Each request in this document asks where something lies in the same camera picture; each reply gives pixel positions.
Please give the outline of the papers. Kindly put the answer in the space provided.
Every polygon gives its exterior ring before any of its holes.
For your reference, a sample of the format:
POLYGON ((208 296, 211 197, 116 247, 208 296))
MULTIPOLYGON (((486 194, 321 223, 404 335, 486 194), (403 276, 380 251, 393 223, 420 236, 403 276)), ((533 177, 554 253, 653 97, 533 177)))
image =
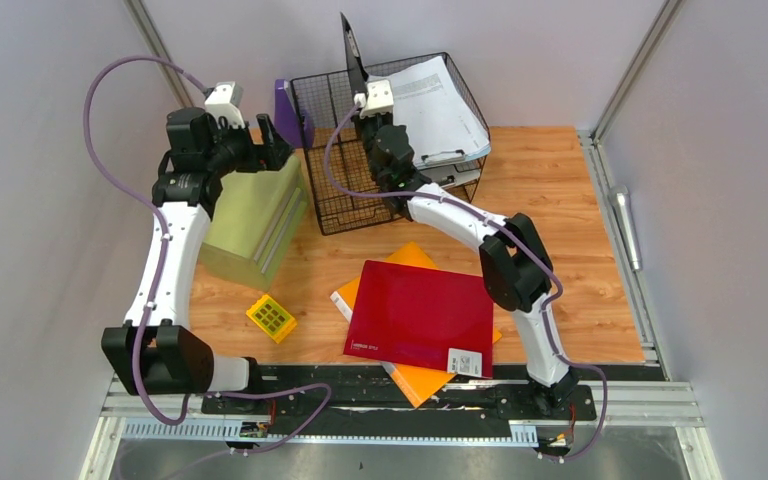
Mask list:
POLYGON ((394 123, 406 127, 419 169, 480 159, 491 151, 487 128, 458 91, 441 55, 387 75, 394 123))

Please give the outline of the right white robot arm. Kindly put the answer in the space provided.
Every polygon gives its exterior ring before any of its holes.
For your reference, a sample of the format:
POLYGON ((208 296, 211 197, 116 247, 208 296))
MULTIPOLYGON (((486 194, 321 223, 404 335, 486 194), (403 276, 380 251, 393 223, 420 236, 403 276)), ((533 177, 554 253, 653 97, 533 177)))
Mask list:
POLYGON ((522 213, 482 210, 420 173, 407 131, 392 115, 351 113, 347 118, 377 186, 373 197, 394 214, 433 227, 477 253, 485 289, 514 319, 528 356, 527 372, 537 383, 530 392, 533 408, 544 417, 561 414, 578 376, 561 348, 552 311, 563 287, 533 221, 522 213))

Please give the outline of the white clipboard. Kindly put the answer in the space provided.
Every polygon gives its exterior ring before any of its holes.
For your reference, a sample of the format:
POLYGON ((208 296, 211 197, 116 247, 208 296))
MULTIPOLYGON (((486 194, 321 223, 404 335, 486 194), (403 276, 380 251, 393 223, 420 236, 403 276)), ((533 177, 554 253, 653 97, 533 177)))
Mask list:
POLYGON ((454 165, 447 165, 423 169, 420 173, 447 191, 470 196, 480 179, 481 169, 460 171, 454 165))

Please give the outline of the purple tape dispenser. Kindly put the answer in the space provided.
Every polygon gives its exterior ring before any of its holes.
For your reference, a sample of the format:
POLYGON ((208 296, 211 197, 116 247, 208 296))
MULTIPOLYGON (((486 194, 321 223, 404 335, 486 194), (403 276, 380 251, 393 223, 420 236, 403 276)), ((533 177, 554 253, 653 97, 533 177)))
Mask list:
POLYGON ((315 135, 313 118, 301 106, 296 106, 290 82, 276 79, 273 92, 276 131, 295 148, 311 148, 315 135))

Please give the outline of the yellow grid box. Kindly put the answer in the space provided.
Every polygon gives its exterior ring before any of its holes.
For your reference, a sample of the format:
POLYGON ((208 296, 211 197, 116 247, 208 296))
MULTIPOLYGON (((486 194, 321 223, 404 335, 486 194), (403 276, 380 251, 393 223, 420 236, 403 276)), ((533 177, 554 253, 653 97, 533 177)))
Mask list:
POLYGON ((298 325, 297 319, 268 294, 246 310, 246 317, 276 344, 282 343, 298 325))

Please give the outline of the green drawer cabinet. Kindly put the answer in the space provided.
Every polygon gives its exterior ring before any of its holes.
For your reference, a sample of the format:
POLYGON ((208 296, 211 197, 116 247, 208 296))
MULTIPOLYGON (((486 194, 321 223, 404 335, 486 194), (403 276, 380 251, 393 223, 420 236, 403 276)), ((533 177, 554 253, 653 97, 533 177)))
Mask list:
POLYGON ((309 204, 301 161, 278 171, 231 173, 199 252, 199 263, 222 280, 270 289, 309 204))

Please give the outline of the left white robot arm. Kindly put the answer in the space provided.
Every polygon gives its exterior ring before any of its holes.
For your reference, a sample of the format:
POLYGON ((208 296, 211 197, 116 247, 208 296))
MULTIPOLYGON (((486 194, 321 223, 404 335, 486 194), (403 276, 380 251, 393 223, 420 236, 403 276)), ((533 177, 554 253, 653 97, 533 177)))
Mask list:
POLYGON ((251 357, 227 357, 189 329, 189 296, 198 254, 230 173, 277 171, 293 149, 267 114, 261 140, 229 116, 188 107, 167 116, 169 148, 158 166, 149 206, 151 245, 140 285, 123 324, 108 327, 101 349, 131 395, 228 391, 243 413, 258 411, 266 386, 251 357))

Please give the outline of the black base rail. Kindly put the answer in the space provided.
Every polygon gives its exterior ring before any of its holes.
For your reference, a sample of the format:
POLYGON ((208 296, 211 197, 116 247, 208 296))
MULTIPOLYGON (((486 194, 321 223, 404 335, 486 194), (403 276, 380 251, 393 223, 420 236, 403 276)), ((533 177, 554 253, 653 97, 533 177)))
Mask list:
POLYGON ((536 397, 522 364, 497 365, 489 384, 458 376, 453 384, 413 407, 381 366, 264 365, 258 390, 271 393, 325 383, 332 395, 304 429, 306 435, 379 437, 501 437, 512 420, 566 423, 597 417, 598 376, 578 371, 579 383, 561 406, 536 397))

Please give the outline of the black wire mesh basket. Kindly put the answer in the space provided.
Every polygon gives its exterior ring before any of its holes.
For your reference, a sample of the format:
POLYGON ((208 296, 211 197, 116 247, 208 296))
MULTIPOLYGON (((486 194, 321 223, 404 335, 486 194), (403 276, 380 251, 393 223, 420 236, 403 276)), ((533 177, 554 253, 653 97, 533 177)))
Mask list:
POLYGON ((351 70, 297 77, 287 88, 324 235, 392 222, 407 192, 428 183, 464 202, 476 195, 489 154, 487 123, 446 52, 369 65, 362 96, 351 70), (364 116, 355 102, 391 109, 364 116))

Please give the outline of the black clip file folder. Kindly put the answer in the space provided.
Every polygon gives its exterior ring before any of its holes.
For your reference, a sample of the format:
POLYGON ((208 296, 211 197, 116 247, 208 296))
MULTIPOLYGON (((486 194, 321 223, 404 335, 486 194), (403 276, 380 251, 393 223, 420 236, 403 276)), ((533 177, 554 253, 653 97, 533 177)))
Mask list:
POLYGON ((352 98, 355 99, 358 95, 366 96, 369 74, 364 67, 351 24, 343 12, 340 13, 340 20, 349 86, 352 98))

